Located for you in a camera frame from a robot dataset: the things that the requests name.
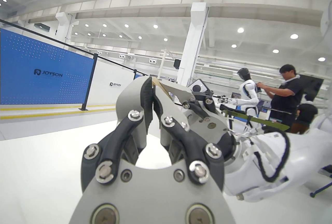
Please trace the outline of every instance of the blue wall panel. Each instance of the blue wall panel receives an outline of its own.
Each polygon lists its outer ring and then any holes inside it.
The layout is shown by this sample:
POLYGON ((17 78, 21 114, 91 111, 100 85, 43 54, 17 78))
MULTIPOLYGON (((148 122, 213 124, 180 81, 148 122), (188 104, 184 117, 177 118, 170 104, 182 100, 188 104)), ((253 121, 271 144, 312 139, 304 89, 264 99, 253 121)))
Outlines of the blue wall panel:
POLYGON ((83 103, 93 59, 1 29, 0 104, 83 103))

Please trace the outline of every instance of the yellow floor stripe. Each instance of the yellow floor stripe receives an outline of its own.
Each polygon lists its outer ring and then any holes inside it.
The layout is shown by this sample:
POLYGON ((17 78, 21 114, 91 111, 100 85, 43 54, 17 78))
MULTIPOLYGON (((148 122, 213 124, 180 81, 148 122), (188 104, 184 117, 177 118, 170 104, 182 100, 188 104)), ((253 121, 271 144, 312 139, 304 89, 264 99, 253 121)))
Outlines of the yellow floor stripe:
POLYGON ((60 112, 60 113, 46 113, 46 114, 29 114, 29 115, 8 115, 1 116, 0 120, 9 120, 14 118, 28 118, 28 117, 43 117, 43 116, 54 116, 54 115, 72 115, 72 114, 81 114, 81 113, 91 113, 91 112, 99 112, 99 111, 113 111, 115 108, 108 109, 95 109, 89 111, 71 111, 71 112, 60 112))
MULTIPOLYGON (((106 105, 88 105, 87 107, 107 107, 115 106, 115 104, 106 105)), ((78 106, 54 106, 54 107, 21 107, 21 108, 1 108, 0 111, 21 111, 21 110, 49 110, 49 109, 68 109, 68 108, 79 108, 78 106)))

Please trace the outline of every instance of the white floor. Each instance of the white floor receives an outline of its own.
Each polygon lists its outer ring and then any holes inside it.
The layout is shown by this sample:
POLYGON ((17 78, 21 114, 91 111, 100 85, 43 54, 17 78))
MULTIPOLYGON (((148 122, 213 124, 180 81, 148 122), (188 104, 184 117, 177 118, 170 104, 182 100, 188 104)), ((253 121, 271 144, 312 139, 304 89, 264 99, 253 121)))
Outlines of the white floor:
POLYGON ((44 118, 21 118, 0 122, 0 140, 47 134, 116 120, 116 112, 99 112, 44 118))
MULTIPOLYGON (((55 120, 62 123, 64 119, 55 120)), ((53 121, 44 122, 47 126, 53 121)), ((72 122, 71 126, 74 126, 77 121, 72 122)), ((110 133, 115 125, 116 121, 110 121, 0 141, 0 223, 67 224, 82 195, 80 163, 83 150, 110 133)), ((34 130, 44 129, 39 123, 34 130)), ((152 131, 158 136, 157 122, 153 123, 152 131)), ((169 164, 159 139, 149 134, 148 146, 137 165, 158 168, 169 164)), ((237 224, 314 224, 319 223, 320 215, 332 204, 332 187, 315 198, 309 197, 309 193, 330 181, 316 174, 306 185, 259 203, 246 203, 226 195, 225 198, 237 224)))

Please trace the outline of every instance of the black shirt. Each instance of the black shirt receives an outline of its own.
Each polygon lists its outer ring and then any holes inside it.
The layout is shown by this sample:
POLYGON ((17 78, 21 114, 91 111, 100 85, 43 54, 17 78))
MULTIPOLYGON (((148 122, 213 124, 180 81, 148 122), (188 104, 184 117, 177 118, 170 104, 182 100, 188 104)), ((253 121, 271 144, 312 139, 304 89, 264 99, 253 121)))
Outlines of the black shirt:
POLYGON ((309 126, 314 116, 318 114, 317 107, 309 103, 300 104, 298 110, 300 110, 300 115, 296 119, 296 123, 303 125, 309 126))
POLYGON ((293 91, 294 95, 293 96, 274 95, 271 101, 271 108, 280 111, 295 113, 303 96, 302 81, 300 80, 300 78, 293 79, 284 85, 280 85, 279 89, 289 89, 293 91))

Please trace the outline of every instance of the green bar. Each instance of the green bar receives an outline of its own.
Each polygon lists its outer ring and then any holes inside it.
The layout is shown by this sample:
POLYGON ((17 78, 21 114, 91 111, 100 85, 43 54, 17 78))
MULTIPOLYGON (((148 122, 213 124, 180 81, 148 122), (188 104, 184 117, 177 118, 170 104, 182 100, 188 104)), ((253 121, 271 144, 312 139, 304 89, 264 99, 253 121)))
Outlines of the green bar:
MULTIPOLYGON (((240 114, 240 113, 229 111, 229 110, 223 110, 222 112, 224 112, 226 115, 231 115, 231 116, 234 116, 234 117, 243 118, 246 121, 248 120, 248 117, 249 117, 245 114, 240 114)), ((281 124, 281 123, 278 123, 278 122, 273 122, 273 121, 261 120, 260 118, 257 118, 257 117, 252 117, 250 121, 257 122, 257 123, 260 123, 260 124, 264 124, 264 125, 267 125, 267 126, 271 126, 271 127, 283 130, 283 131, 286 131, 289 128, 289 126, 287 126, 287 125, 284 125, 284 124, 281 124)))

